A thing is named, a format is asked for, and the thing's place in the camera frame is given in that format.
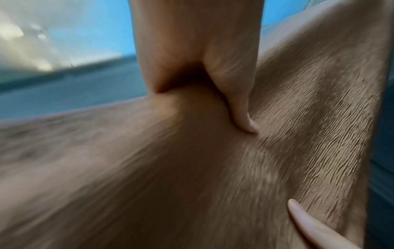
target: brown fabric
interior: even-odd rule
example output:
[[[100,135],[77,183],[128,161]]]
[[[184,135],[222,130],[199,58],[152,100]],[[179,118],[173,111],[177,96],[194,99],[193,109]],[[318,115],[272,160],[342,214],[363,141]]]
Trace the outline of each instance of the brown fabric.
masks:
[[[0,129],[0,248],[305,248],[295,198],[363,244],[388,0],[330,1],[261,41],[252,117],[208,80]]]

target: shiny fabric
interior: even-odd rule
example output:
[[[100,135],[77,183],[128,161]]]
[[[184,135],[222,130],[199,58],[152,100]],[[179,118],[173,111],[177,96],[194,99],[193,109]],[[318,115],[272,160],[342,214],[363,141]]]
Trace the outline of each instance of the shiny fabric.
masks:
[[[209,79],[0,128],[0,248],[308,248],[294,198],[364,243],[392,1],[329,1],[261,40],[258,136]]]

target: wrinkled fabric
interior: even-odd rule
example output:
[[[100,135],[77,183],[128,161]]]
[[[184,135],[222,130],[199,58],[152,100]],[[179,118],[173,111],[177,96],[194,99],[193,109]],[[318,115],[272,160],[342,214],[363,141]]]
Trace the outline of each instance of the wrinkled fabric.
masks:
[[[286,202],[364,243],[392,1],[329,1],[261,40],[236,129],[209,79],[0,128],[0,247],[308,248]]]

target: hand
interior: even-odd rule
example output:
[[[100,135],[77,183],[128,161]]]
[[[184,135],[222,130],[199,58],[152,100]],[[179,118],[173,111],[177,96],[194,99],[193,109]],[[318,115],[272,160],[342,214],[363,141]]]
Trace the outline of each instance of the hand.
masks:
[[[295,200],[289,200],[289,211],[301,232],[321,249],[360,249],[335,231],[309,216]]]
[[[248,114],[264,0],[130,0],[137,57],[148,90],[163,92],[201,65],[226,97],[234,123],[258,132]]]

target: textured fabric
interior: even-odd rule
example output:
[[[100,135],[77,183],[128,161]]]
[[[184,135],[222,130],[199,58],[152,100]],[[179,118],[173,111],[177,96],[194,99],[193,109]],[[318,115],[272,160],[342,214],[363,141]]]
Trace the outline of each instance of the textured fabric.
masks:
[[[209,79],[0,129],[0,248],[308,248],[287,208],[363,244],[392,2],[329,1],[261,40],[250,111]]]

